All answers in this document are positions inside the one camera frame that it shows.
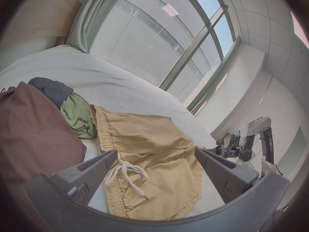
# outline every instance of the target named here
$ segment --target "blue sky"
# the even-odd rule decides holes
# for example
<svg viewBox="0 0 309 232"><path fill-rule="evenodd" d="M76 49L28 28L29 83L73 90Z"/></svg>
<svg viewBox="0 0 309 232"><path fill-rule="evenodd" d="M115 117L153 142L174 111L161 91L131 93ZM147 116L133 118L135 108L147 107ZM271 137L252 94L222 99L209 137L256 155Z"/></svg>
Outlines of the blue sky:
<svg viewBox="0 0 309 232"><path fill-rule="evenodd" d="M220 4L218 0L197 0L202 8L204 9L208 18L211 18L213 14L218 10ZM223 16L217 25L214 27L214 30L218 36L223 55L229 51L230 47L233 44L232 36L230 33L230 28L228 26L225 16Z"/></svg>

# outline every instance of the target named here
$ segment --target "dark gray garment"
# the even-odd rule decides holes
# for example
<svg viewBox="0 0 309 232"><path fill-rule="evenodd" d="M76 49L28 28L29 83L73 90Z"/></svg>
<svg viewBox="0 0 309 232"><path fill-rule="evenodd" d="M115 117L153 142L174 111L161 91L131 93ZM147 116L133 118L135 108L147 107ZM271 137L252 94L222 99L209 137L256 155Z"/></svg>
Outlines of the dark gray garment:
<svg viewBox="0 0 309 232"><path fill-rule="evenodd" d="M60 110L63 101L73 92L73 89L64 83L44 77L35 77L28 84L33 85L46 95Z"/></svg>

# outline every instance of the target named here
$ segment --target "wooden panel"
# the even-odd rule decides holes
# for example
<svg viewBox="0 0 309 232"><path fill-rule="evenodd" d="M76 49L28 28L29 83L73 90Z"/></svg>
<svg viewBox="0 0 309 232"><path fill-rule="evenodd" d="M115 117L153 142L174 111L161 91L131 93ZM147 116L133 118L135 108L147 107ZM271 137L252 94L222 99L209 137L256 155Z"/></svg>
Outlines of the wooden panel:
<svg viewBox="0 0 309 232"><path fill-rule="evenodd" d="M80 6L79 0L26 0L9 22L0 49L31 37L67 37Z"/></svg>

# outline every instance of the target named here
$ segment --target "white drawstring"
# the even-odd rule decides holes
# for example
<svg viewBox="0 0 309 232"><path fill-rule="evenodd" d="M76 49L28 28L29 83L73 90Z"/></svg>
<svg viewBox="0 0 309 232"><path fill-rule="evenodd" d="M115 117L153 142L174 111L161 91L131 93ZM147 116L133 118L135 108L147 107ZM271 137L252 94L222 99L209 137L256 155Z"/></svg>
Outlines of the white drawstring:
<svg viewBox="0 0 309 232"><path fill-rule="evenodd" d="M125 177L125 179L127 180L127 182L129 183L129 185L141 196L144 196L146 199L150 200L150 198L145 196L145 193L139 189L136 185L133 184L133 182L129 179L128 175L127 175L127 171L131 171L131 172L135 172L137 174L141 174L142 176L144 176L145 180L143 181L143 183L148 180L148 175L145 173L145 171L135 165L132 165L130 163L128 163L127 161L123 161L121 160L121 156L118 153L118 163L113 167L113 169L111 170L111 172L109 173L109 175L106 178L105 184L106 186L110 186L110 184L112 183L112 181L114 180L114 178L117 175L117 172L119 169L122 169L122 174Z"/></svg>

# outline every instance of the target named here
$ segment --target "curtain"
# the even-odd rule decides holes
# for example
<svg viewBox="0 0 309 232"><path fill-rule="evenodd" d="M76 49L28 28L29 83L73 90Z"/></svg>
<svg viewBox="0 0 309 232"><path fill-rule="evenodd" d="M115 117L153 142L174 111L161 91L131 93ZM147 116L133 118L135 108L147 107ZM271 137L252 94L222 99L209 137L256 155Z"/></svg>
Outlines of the curtain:
<svg viewBox="0 0 309 232"><path fill-rule="evenodd" d="M66 44L89 53L103 21L118 0L85 0L80 7Z"/></svg>

